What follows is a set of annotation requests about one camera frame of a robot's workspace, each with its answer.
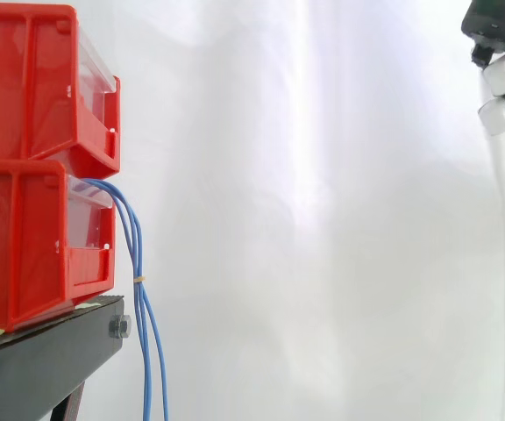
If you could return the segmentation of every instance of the nut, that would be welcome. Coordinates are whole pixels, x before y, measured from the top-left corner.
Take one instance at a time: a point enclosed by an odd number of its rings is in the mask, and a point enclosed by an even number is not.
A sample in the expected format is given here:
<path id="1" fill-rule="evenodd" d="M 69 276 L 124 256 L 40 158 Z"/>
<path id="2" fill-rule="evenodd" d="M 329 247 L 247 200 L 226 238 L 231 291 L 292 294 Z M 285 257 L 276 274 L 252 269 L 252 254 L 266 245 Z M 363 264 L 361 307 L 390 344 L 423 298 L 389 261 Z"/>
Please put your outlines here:
<path id="1" fill-rule="evenodd" d="M 115 316 L 109 325 L 109 333 L 112 338 L 126 339 L 132 331 L 132 318 L 128 315 Z"/>

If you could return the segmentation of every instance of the white backdrop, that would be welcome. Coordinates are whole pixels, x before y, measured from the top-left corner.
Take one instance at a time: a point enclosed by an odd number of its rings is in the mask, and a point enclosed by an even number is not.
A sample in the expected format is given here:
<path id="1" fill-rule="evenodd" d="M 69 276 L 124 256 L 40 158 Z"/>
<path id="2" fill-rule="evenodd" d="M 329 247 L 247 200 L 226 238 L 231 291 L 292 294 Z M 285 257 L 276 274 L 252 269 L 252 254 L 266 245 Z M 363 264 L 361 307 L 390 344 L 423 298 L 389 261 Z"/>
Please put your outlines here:
<path id="1" fill-rule="evenodd" d="M 123 83 L 113 181 L 173 420 L 504 419 L 505 139 L 476 117 L 470 0 L 73 3 Z M 133 314 L 123 246 L 114 292 Z M 142 394 L 134 334 L 80 420 Z"/>

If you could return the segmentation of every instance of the clear plastic cover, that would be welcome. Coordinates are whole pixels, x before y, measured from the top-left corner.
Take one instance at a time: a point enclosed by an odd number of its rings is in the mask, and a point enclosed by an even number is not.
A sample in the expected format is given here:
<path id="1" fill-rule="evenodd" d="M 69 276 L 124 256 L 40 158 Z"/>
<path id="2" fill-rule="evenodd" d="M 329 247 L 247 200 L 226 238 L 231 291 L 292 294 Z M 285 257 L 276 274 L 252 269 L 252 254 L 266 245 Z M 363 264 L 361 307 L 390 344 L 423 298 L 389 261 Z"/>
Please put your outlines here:
<path id="1" fill-rule="evenodd" d="M 111 209 L 112 198 L 105 191 L 68 177 L 68 241 L 74 248 L 103 248 L 101 213 Z"/>
<path id="2" fill-rule="evenodd" d="M 104 96 L 116 92 L 116 80 L 79 28 L 79 91 L 85 106 L 104 123 Z"/>

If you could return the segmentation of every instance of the stacked red bins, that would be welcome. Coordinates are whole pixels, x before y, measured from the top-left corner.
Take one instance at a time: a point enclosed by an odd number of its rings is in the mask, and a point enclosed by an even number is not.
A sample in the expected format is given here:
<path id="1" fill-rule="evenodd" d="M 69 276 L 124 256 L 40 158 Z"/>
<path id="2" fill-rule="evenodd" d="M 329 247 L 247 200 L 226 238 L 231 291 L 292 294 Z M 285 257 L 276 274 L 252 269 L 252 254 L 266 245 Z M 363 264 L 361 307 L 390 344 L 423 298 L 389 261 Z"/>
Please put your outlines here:
<path id="1" fill-rule="evenodd" d="M 119 80 L 75 10 L 0 4 L 0 328 L 114 285 L 114 206 L 81 182 L 119 170 Z"/>

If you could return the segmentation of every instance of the blue cable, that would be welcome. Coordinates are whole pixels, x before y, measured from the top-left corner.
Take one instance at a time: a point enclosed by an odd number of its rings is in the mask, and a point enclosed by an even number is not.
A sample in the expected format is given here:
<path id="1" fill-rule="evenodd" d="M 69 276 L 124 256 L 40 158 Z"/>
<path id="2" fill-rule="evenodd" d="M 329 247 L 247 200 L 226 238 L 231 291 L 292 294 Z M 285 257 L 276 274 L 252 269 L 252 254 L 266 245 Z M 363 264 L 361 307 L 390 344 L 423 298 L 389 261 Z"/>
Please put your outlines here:
<path id="1" fill-rule="evenodd" d="M 143 275 L 143 239 L 141 234 L 141 225 L 139 224 L 138 217 L 133 211 L 132 207 L 128 204 L 122 192 L 117 189 L 114 185 L 109 182 L 104 182 L 102 180 L 95 179 L 85 179 L 86 183 L 91 184 L 99 189 L 106 191 L 114 201 L 118 209 L 118 214 L 120 215 L 120 220 L 122 221 L 122 226 L 124 228 L 124 235 L 126 237 L 126 244 L 128 246 L 128 251 L 130 252 L 130 257 L 132 259 L 133 265 L 133 277 L 137 279 Z M 122 205 L 128 214 L 128 219 L 126 219 L 124 211 L 122 210 Z M 153 308 L 149 302 L 149 297 L 146 293 L 146 288 L 143 282 L 134 283 L 134 309 L 136 312 L 136 322 L 138 325 L 138 335 L 139 343 L 141 345 L 141 350 L 144 357 L 144 369 L 145 369 L 145 380 L 144 380 L 144 421 L 149 421 L 151 419 L 151 407 L 152 407 L 152 372 L 151 372 L 151 359 L 149 356 L 149 341 L 147 335 L 147 322 L 146 322 L 146 310 L 151 321 L 153 328 L 153 336 L 155 337 L 155 343 L 157 345 L 157 351 L 159 353 L 160 371 L 161 371 L 161 386 L 163 392 L 163 417 L 165 421 L 168 421 L 168 400 L 167 400 L 167 376 L 165 369 L 165 355 L 163 353 L 163 347 L 160 341 L 159 329 L 157 327 L 157 322 L 153 314 Z"/>

